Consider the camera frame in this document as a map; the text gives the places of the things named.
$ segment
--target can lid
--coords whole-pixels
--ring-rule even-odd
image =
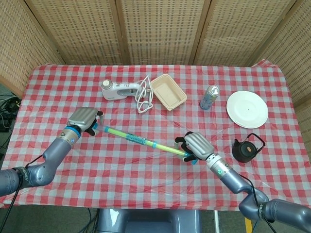
[[[112,82],[109,79],[106,79],[102,82],[102,88],[105,90],[108,90],[109,88],[112,87]]]
[[[218,86],[209,86],[208,87],[208,92],[211,94],[211,95],[213,95],[213,96],[217,96],[217,95],[219,95],[219,88],[218,88]]]

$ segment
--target yellow tape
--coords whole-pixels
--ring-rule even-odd
[[[246,228],[246,233],[252,233],[253,231],[252,221],[249,220],[248,218],[245,218],[245,228]]]

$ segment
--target black kettle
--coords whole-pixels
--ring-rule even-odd
[[[246,141],[251,135],[254,135],[262,142],[262,147],[257,149],[251,142]],[[237,139],[234,139],[234,145],[232,148],[233,157],[241,163],[247,163],[251,161],[265,146],[265,142],[255,133],[250,133],[245,140],[241,143]]]

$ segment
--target light saber toy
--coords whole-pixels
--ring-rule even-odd
[[[106,133],[110,133],[110,134],[113,134],[115,136],[123,137],[126,140],[129,140],[129,141],[132,141],[132,142],[136,142],[136,143],[139,143],[139,144],[142,144],[142,145],[146,145],[146,146],[149,146],[149,147],[152,147],[152,148],[157,148],[157,149],[164,150],[164,151],[167,151],[167,152],[170,152],[170,153],[173,153],[173,154],[177,154],[177,155],[179,155],[180,159],[190,155],[190,154],[188,154],[188,153],[186,153],[186,152],[184,152],[182,150],[178,150],[178,149],[175,149],[175,148],[172,148],[172,147],[164,146],[164,145],[159,144],[159,143],[157,143],[155,141],[151,141],[151,140],[148,140],[146,138],[143,138],[143,137],[131,134],[131,133],[126,133],[126,132],[123,132],[121,130],[113,129],[113,128],[110,128],[108,126],[98,125],[96,130],[99,130],[99,131],[102,131],[102,132],[106,132]]]

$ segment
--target red checkered tablecloth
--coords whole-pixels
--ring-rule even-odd
[[[171,75],[187,101],[167,111],[154,107],[138,114],[133,97],[107,101],[100,82],[137,82],[150,75]],[[209,85],[220,96],[209,111],[199,101]],[[261,96],[269,118],[258,129],[233,123],[226,101],[235,91]],[[271,199],[311,205],[311,168],[281,70],[266,60],[254,67],[201,66],[63,66],[37,67],[30,76],[2,169],[25,166],[41,155],[81,106],[104,112],[104,125],[173,146],[177,136],[200,132],[240,174]],[[258,134],[266,147],[246,164],[231,154],[234,139]],[[1,197],[9,204],[13,195]],[[236,210],[245,194],[232,194],[204,161],[184,163],[175,155],[99,133],[83,133],[59,166],[53,182],[23,189],[16,204],[121,208],[188,208]]]

